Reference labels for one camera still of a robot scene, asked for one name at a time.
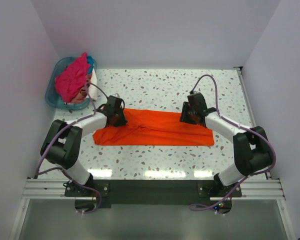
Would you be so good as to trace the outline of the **orange t shirt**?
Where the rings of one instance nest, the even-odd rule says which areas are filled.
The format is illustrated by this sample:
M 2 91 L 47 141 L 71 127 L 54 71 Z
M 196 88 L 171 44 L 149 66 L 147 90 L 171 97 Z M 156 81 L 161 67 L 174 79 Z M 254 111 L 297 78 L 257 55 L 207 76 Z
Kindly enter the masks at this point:
M 148 109 L 124 110 L 126 125 L 97 130 L 93 141 L 100 146 L 213 146 L 213 131 L 180 122 L 178 112 Z

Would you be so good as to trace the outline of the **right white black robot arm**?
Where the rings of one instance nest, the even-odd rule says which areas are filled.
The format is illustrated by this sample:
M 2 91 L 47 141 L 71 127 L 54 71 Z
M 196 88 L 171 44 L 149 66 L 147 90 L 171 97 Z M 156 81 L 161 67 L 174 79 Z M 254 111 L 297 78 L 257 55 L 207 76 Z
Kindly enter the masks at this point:
M 262 127 L 240 125 L 222 116 L 215 107 L 207 107 L 204 96 L 199 92 L 191 91 L 187 96 L 180 121 L 213 130 L 233 144 L 234 163 L 213 177 L 212 189 L 217 196 L 225 196 L 231 185 L 257 175 L 275 163 L 274 149 Z

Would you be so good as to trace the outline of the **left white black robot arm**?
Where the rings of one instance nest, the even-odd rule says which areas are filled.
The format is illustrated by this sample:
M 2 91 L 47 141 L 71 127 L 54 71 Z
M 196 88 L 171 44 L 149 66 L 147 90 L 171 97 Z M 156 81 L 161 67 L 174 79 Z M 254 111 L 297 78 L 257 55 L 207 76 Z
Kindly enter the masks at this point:
M 81 140 L 106 127 L 122 127 L 127 124 L 124 115 L 125 102 L 111 95 L 107 102 L 94 107 L 91 114 L 73 121 L 54 120 L 40 150 L 40 162 L 47 160 L 63 171 L 76 183 L 76 191 L 89 196 L 94 190 L 93 176 L 78 160 Z

